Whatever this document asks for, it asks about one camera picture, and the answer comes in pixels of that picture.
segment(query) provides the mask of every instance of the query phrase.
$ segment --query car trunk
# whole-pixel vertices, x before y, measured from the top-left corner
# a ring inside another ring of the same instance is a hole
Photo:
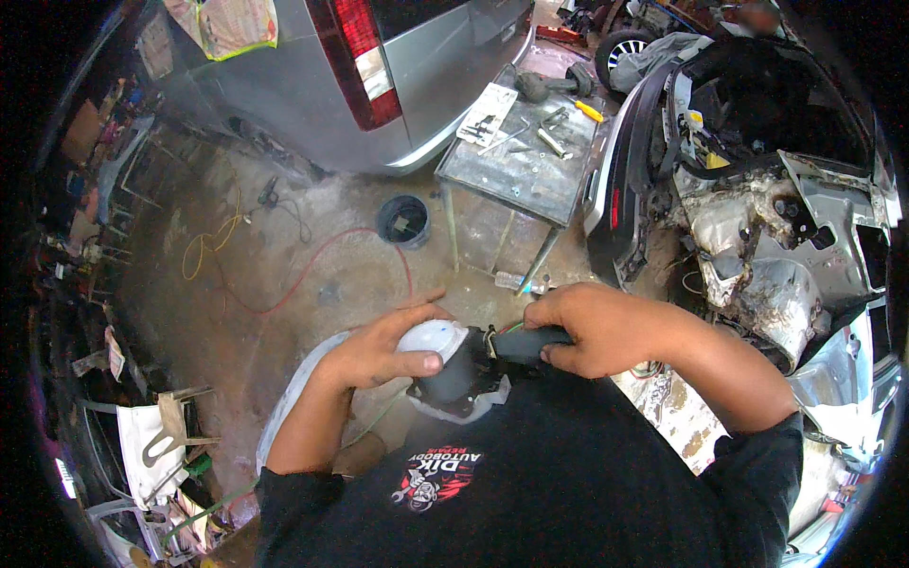
[[[411,145],[444,129],[517,54],[532,0],[372,0]]]
[[[699,131],[683,152],[708,169],[778,149],[869,165],[867,134],[801,50],[751,38],[717,42],[680,67],[673,89],[674,124],[686,138]],[[709,154],[722,160],[711,164]]]

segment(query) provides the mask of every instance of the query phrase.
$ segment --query black bucket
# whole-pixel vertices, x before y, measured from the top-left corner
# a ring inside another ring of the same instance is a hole
[[[398,195],[379,209],[375,230],[386,243],[415,251],[429,240],[429,210],[419,197]]]

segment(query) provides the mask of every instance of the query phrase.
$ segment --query black t-shirt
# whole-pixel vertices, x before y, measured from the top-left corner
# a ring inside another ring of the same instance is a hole
[[[432,419],[366,476],[259,482],[262,566],[776,566],[802,418],[724,437],[695,477],[610,380],[514,385],[457,426]]]

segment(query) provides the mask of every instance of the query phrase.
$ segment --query silver van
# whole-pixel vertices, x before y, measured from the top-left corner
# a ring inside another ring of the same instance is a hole
[[[289,174],[311,164],[414,171],[534,41],[534,0],[275,0],[275,9],[277,48],[222,62],[167,17],[174,71],[158,84],[184,124],[244,138]]]

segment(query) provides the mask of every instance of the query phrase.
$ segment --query hand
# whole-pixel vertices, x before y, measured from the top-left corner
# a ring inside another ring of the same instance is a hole
[[[328,352],[316,372],[342,389],[373,388],[395,377],[432,376],[442,370],[442,357],[435,351],[398,353],[397,345],[412,327],[454,316],[433,304],[445,295],[435,288],[414,296],[370,324],[355,329],[350,337]]]
[[[662,361],[670,304],[619,292],[603,284],[559,286],[524,309],[524,328],[561,325],[574,345],[551,344],[540,357],[588,379],[627,371],[643,361]]]

